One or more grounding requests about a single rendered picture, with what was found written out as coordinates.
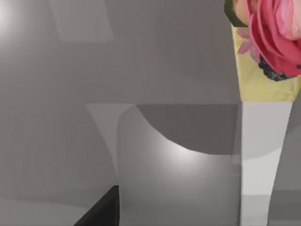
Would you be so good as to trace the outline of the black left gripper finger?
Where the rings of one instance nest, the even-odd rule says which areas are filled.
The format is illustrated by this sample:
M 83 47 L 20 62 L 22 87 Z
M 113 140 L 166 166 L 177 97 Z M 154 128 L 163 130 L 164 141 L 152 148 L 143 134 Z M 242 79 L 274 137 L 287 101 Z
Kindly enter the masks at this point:
M 119 186 L 109 189 L 73 226 L 119 226 Z

